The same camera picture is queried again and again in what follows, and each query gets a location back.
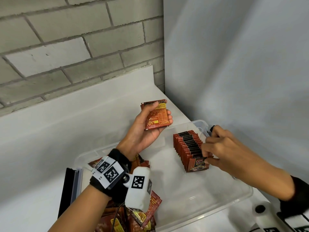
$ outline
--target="gray brick wall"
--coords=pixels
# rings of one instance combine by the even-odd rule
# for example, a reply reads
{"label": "gray brick wall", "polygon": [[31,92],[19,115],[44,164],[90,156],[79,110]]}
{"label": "gray brick wall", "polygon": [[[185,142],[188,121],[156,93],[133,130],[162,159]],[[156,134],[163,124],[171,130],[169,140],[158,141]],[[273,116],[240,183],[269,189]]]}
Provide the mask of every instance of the gray brick wall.
{"label": "gray brick wall", "polygon": [[0,0],[0,116],[152,64],[163,0]]}

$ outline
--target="wrist-mounted tracker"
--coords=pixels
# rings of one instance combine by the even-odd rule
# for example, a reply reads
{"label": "wrist-mounted tracker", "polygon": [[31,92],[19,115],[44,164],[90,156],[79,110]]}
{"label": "wrist-mounted tracker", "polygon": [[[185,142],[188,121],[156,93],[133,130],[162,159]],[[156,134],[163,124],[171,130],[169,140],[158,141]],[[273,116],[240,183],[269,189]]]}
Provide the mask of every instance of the wrist-mounted tracker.
{"label": "wrist-mounted tracker", "polygon": [[150,169],[137,167],[129,174],[131,166],[119,150],[113,149],[91,171],[90,184],[115,203],[125,202],[134,211],[147,212],[152,188]]}

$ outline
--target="white countertop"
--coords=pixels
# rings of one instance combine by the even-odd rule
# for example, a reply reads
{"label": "white countertop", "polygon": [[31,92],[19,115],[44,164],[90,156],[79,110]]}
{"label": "white countertop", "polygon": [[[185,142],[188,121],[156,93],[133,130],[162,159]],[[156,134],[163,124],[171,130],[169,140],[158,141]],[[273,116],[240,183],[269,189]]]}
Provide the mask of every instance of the white countertop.
{"label": "white countertop", "polygon": [[[152,66],[0,117],[0,227],[47,231],[58,215],[66,167],[81,153],[117,142],[140,112],[139,104],[167,98]],[[189,119],[171,102],[174,125]],[[254,224],[249,199],[177,231],[246,231]]]}

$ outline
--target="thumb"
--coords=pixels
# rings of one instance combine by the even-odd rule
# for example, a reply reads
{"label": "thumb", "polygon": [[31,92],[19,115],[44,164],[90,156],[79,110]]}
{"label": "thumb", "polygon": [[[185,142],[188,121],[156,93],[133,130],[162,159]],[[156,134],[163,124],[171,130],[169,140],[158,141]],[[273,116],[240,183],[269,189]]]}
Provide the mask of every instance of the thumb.
{"label": "thumb", "polygon": [[141,110],[141,113],[138,115],[138,119],[140,121],[144,122],[146,120],[147,116],[149,115],[149,113],[152,112],[154,109],[156,109],[158,105],[159,105],[158,101],[154,102],[153,104],[146,105]]}
{"label": "thumb", "polygon": [[213,166],[219,167],[220,165],[220,159],[212,157],[208,157],[207,159],[204,160],[205,164],[211,164]]}

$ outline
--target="clear plastic container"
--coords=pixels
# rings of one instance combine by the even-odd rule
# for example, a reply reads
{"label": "clear plastic container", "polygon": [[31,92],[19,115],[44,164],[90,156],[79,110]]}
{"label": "clear plastic container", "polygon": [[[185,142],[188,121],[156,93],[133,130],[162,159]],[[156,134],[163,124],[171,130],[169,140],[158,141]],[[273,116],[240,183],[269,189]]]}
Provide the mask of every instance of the clear plastic container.
{"label": "clear plastic container", "polygon": [[[162,199],[155,214],[156,231],[175,230],[253,194],[252,187],[217,167],[186,173],[173,148],[173,134],[187,130],[194,130],[204,142],[208,125],[197,120],[166,128],[150,147],[140,153],[150,163],[152,190]],[[91,170],[87,163],[108,155],[117,144],[81,154],[75,160],[75,167]]]}

